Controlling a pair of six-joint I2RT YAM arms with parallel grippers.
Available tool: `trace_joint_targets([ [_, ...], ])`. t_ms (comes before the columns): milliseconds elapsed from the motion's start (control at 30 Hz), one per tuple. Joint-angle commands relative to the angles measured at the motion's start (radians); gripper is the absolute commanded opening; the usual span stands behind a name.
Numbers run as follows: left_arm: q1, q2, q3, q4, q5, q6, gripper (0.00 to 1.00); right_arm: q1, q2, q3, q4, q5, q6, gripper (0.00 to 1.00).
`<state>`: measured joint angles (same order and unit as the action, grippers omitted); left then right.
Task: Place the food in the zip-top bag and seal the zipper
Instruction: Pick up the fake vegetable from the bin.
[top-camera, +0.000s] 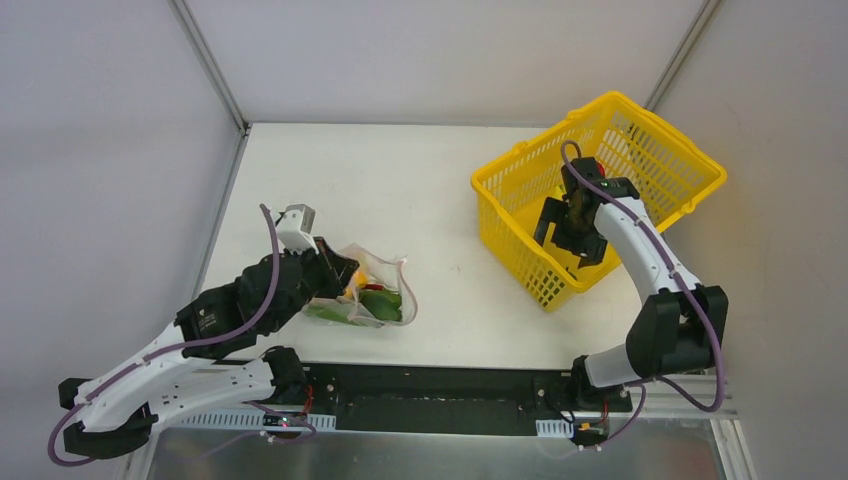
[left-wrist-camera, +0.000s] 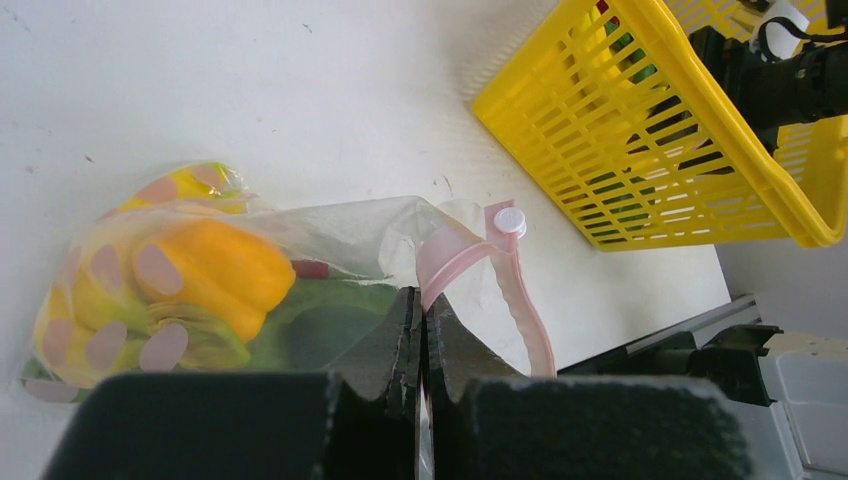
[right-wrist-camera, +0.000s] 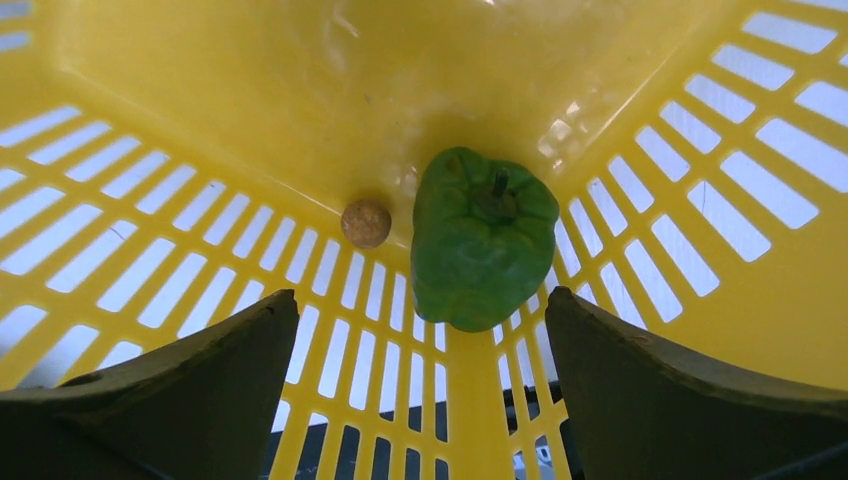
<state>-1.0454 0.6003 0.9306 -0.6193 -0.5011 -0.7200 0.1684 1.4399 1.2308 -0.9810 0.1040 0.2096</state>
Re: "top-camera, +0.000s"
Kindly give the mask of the green leaf vegetable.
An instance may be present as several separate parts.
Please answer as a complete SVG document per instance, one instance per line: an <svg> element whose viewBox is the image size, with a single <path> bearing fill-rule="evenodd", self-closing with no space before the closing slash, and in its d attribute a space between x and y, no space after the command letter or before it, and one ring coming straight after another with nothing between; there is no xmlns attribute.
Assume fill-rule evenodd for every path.
<svg viewBox="0 0 848 480"><path fill-rule="evenodd" d="M304 309L303 313L310 318L322 319L346 325L354 325L354 322L348 316L348 309L344 306L339 308L338 306L333 305L309 305Z"/></svg>

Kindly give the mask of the orange bell pepper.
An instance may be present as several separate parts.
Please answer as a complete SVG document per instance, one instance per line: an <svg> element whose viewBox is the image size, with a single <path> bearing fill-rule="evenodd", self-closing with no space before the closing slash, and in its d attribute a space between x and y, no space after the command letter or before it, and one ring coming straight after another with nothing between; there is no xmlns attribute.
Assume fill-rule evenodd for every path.
<svg viewBox="0 0 848 480"><path fill-rule="evenodd" d="M346 287L346 295L352 295L363 289L369 283L368 272L364 266L360 266L351 276Z"/></svg>

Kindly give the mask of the clear pink-dotted zip bag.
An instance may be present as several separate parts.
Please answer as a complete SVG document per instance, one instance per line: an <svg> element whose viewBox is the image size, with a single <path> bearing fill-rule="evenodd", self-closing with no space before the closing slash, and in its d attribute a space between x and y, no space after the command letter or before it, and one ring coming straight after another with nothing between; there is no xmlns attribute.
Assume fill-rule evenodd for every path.
<svg viewBox="0 0 848 480"><path fill-rule="evenodd" d="M302 313L315 320L368 328L402 327L418 315L416 295L404 275L405 256L385 259L358 244L341 255L359 263L343 294L334 299L315 299Z"/></svg>

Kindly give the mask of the dark green avocado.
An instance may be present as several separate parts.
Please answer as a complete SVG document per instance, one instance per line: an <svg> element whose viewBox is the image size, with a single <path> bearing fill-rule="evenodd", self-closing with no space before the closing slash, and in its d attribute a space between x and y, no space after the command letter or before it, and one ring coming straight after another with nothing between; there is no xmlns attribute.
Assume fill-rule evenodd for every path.
<svg viewBox="0 0 848 480"><path fill-rule="evenodd" d="M360 303L370 314L380 321L400 322L402 320L402 299L392 291L360 292Z"/></svg>

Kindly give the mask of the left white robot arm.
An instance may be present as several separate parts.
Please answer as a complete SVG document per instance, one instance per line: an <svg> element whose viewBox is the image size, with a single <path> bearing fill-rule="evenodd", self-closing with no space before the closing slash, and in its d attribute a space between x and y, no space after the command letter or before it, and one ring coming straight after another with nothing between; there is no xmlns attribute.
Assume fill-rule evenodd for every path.
<svg viewBox="0 0 848 480"><path fill-rule="evenodd" d="M293 404L306 373L291 347L271 347L229 371L203 369L279 331L312 300L345 293L357 260L318 237L302 253L275 247L232 282L202 292L150 344L96 378L59 386L66 413L51 431L48 455L81 466L123 456L193 415L236 403Z"/></svg>

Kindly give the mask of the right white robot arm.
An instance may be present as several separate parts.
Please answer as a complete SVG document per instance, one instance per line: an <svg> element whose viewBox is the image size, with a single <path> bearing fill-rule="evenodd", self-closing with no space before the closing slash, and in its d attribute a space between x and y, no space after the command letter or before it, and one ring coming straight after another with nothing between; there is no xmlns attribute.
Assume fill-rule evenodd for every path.
<svg viewBox="0 0 848 480"><path fill-rule="evenodd" d="M726 293L704 285L673 254L629 179L605 177L592 157L565 161L561 174L565 193L545 200L535 241L570 252L581 268L599 265L614 248L642 302L622 344L575 360L569 400L590 410L614 387L714 369L715 398L696 406L717 410L725 389Z"/></svg>

